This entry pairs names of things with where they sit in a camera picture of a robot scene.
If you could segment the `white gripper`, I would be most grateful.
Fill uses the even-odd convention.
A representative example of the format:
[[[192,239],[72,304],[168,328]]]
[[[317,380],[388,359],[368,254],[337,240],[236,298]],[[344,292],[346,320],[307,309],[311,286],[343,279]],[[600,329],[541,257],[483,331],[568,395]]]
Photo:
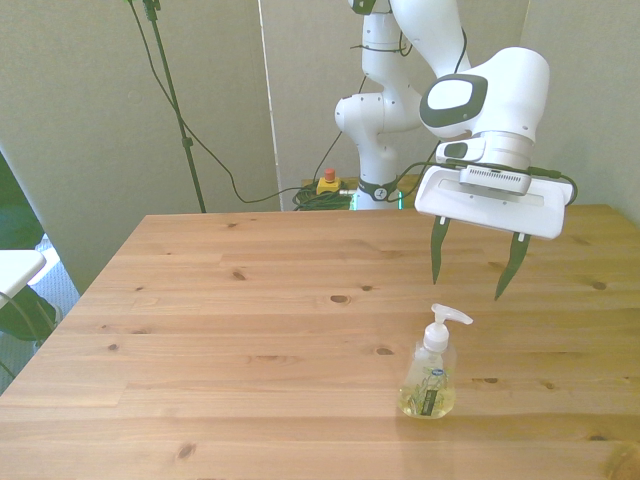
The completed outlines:
[[[498,300],[522,265],[531,236],[554,239],[560,235],[573,193],[569,183],[486,166],[430,168],[414,205],[423,214],[436,215],[430,239],[433,283],[440,274],[449,219],[515,232],[496,285],[494,299]]]

